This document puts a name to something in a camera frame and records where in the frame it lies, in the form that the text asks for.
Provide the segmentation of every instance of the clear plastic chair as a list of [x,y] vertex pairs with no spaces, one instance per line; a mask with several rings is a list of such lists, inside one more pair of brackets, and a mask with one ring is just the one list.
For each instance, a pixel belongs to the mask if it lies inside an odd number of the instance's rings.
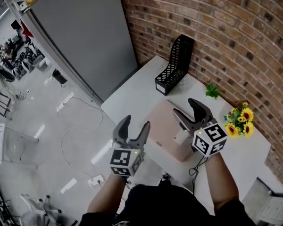
[[20,226],[40,226],[42,225],[40,220],[40,216],[31,211],[25,212],[19,218]]
[[38,216],[38,226],[46,226],[47,220],[52,221],[58,226],[62,226],[61,223],[55,218],[54,214],[60,214],[62,211],[56,209],[50,205],[50,196],[47,195],[45,200],[39,199],[38,202],[35,202],[32,197],[28,194],[21,194],[20,197],[28,205],[30,211]]

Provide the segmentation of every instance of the sunflower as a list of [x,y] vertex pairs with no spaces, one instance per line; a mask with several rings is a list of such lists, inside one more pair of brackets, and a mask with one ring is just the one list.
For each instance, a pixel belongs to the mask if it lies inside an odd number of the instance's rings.
[[245,122],[245,121],[246,121],[246,119],[245,119],[245,117],[240,116],[240,117],[238,118],[238,121],[239,121],[239,122]]
[[241,117],[244,117],[247,121],[252,121],[254,119],[254,113],[249,108],[244,108],[241,112]]
[[228,123],[225,125],[225,129],[227,130],[230,137],[238,137],[239,136],[239,130],[237,127],[235,127],[232,123]]
[[244,126],[243,133],[244,133],[245,137],[250,137],[251,134],[253,134],[253,132],[254,132],[254,125],[253,125],[253,123],[248,121],[243,126]]

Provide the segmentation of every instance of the black wire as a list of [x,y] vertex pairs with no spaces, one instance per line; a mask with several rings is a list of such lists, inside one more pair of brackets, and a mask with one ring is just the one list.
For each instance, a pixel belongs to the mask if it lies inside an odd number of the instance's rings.
[[126,187],[129,189],[129,190],[131,190],[131,188],[129,187],[129,185],[131,184],[131,181],[127,181],[127,183],[126,183]]
[[203,162],[201,162],[203,160],[204,156],[200,159],[200,161],[197,163],[197,165],[193,168],[190,168],[189,169],[189,174],[190,176],[194,176],[194,178],[192,179],[192,183],[193,183],[193,194],[195,192],[195,181],[196,181],[196,177],[198,176],[199,174],[199,171],[198,171],[198,167],[201,166],[202,164],[204,164],[208,158],[206,158]]

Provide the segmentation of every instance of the cable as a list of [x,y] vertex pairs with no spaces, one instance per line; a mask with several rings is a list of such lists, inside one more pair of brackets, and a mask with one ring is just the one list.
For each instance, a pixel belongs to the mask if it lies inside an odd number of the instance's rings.
[[194,191],[195,191],[195,181],[196,181],[196,177],[198,176],[199,174],[199,171],[198,171],[198,167],[201,166],[202,164],[204,164],[208,158],[206,158],[203,162],[201,162],[203,160],[204,156],[200,159],[200,161],[197,163],[197,165],[193,168],[190,168],[189,169],[189,174],[190,176],[194,176],[194,178],[192,179],[192,183],[193,183],[193,194],[194,194]]
[[49,83],[50,78],[52,78],[52,80],[53,80],[53,76],[50,77],[50,75],[51,75],[51,71],[49,72],[49,75],[48,75],[48,83]]
[[25,100],[25,99],[26,99],[26,96],[27,96],[27,93],[28,93],[28,91],[26,92],[26,94],[25,94],[24,96],[21,96],[21,95],[20,95],[21,92],[20,92],[18,95],[16,95],[17,100]]
[[[80,98],[71,97],[71,98],[65,100],[65,101],[63,102],[63,104],[65,104],[66,101],[68,101],[68,100],[70,100],[70,99],[72,99],[72,98],[75,98],[75,99],[78,99],[78,100],[84,102],[84,101],[81,100]],[[62,142],[63,142],[64,137],[66,136],[66,134],[67,134],[68,132],[70,132],[70,131],[71,131],[72,129],[74,129],[74,128],[78,128],[78,129],[80,129],[80,130],[82,130],[82,131],[84,131],[84,132],[89,132],[89,133],[90,133],[90,132],[95,132],[95,131],[100,127],[101,123],[103,122],[103,113],[102,113],[102,110],[100,110],[100,109],[98,109],[98,108],[96,108],[96,107],[94,107],[94,106],[92,106],[92,105],[90,105],[90,104],[88,104],[88,103],[86,103],[86,102],[84,102],[84,103],[87,104],[87,105],[89,105],[89,106],[91,106],[92,108],[86,108],[86,109],[84,109],[83,111],[85,111],[85,110],[90,110],[90,109],[95,109],[95,110],[97,110],[97,111],[100,112],[100,114],[101,114],[101,120],[100,120],[99,124],[97,125],[97,127],[96,127],[94,130],[91,130],[91,131],[89,131],[89,130],[84,130],[83,128],[81,128],[81,127],[79,127],[79,126],[75,126],[75,127],[69,128],[69,129],[64,133],[64,135],[63,135],[63,137],[62,137],[62,139],[61,139],[61,143],[60,143],[60,144],[61,144],[61,151],[62,151],[62,155],[63,155],[63,157],[64,157],[66,163],[67,163],[68,166],[69,166],[71,169],[73,169],[73,170],[75,170],[75,169],[71,166],[71,164],[69,163],[69,161],[66,159],[66,157],[65,157],[65,155],[64,155],[63,145],[62,145]],[[90,180],[92,180],[91,176],[90,176],[88,173],[86,173],[86,172],[84,172],[84,171],[78,171],[78,172],[81,172],[81,173],[87,175],[87,176],[90,178]]]
[[83,101],[83,100],[81,100],[80,98],[77,98],[77,97],[71,97],[71,98],[65,100],[62,104],[65,105],[65,104],[68,102],[68,100],[70,100],[70,99],[78,99],[78,100],[82,101],[83,103],[85,103],[86,105],[92,107],[93,109],[100,111],[101,114],[102,114],[102,116],[103,116],[103,113],[102,113],[102,112],[104,112],[103,110],[101,110],[101,109],[99,109],[99,108],[96,108],[96,107],[94,107],[94,106],[88,104],[87,102],[85,102],[85,101]]
[[126,187],[131,190],[131,188],[129,187],[129,185],[131,184],[131,181],[127,180],[127,183],[126,183]]

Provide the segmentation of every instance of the green plant leaf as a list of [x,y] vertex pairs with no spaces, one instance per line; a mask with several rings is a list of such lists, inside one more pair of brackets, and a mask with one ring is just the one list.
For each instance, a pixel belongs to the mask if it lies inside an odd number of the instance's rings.
[[235,114],[236,117],[240,117],[241,112],[240,111],[235,111],[234,114]]
[[213,83],[206,85],[206,89],[207,89],[206,96],[210,96],[217,99],[220,93]]

